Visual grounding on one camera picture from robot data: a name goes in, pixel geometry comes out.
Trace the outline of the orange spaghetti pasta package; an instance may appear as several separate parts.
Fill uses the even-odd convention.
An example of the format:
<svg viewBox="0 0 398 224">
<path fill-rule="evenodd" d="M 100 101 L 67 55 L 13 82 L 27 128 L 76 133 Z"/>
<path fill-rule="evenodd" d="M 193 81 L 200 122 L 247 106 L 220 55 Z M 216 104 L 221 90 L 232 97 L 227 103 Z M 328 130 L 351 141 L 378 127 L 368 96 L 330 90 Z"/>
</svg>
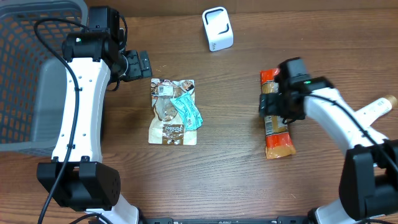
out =
<svg viewBox="0 0 398 224">
<path fill-rule="evenodd" d="M 260 72 L 262 93 L 277 92 L 278 84 L 274 81 L 274 77 L 278 74 L 278 68 L 262 70 Z M 266 132 L 266 158 L 277 159 L 294 155 L 296 149 L 290 138 L 288 126 L 282 122 L 282 118 L 279 116 L 265 116 L 264 122 Z"/>
</svg>

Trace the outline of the green tissue packet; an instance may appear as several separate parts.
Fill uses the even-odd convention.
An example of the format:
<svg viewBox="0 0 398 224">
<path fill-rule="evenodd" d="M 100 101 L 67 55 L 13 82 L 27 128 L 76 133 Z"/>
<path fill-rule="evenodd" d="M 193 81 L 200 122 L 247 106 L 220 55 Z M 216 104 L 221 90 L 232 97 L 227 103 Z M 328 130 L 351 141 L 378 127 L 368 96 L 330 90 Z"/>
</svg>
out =
<svg viewBox="0 0 398 224">
<path fill-rule="evenodd" d="M 187 131 L 197 130 L 202 126 L 203 118 L 189 92 L 170 100 L 178 111 Z"/>
</svg>

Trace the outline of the dried mushroom pouch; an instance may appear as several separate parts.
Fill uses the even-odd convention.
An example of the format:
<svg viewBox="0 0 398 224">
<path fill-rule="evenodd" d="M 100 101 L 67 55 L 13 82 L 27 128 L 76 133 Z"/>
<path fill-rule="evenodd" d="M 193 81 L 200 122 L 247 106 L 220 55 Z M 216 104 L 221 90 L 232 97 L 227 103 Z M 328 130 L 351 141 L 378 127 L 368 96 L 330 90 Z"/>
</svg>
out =
<svg viewBox="0 0 398 224">
<path fill-rule="evenodd" d="M 148 143 L 164 145 L 197 144 L 197 132 L 186 130 L 183 119 L 172 104 L 172 98 L 189 93 L 195 98 L 194 80 L 153 78 L 150 82 L 151 105 L 154 118 L 149 127 Z"/>
</svg>

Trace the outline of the white tube with gold cap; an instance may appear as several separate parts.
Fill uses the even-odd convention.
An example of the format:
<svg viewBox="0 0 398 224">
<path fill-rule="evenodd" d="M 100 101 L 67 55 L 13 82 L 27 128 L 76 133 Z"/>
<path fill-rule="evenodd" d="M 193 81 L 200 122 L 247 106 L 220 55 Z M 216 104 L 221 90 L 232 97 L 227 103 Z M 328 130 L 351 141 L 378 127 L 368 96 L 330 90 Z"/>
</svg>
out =
<svg viewBox="0 0 398 224">
<path fill-rule="evenodd" d="M 375 120 L 390 112 L 395 107 L 397 107 L 397 98 L 393 95 L 386 95 L 357 110 L 355 116 L 361 125 L 367 128 Z"/>
</svg>

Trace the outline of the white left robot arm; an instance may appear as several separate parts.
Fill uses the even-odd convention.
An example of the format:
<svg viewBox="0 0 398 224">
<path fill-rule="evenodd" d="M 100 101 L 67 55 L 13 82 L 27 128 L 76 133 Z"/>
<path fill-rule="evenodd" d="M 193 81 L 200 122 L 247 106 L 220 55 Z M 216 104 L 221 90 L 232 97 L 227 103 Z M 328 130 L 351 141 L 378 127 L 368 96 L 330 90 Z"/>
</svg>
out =
<svg viewBox="0 0 398 224">
<path fill-rule="evenodd" d="M 101 152 L 108 85 L 152 76 L 147 52 L 126 50 L 127 32 L 117 10 L 95 6 L 88 12 L 88 24 L 67 35 L 55 54 L 67 78 L 60 134 L 51 161 L 37 167 L 48 201 L 98 223 L 145 222 L 141 211 L 122 196 L 119 172 L 104 165 Z"/>
</svg>

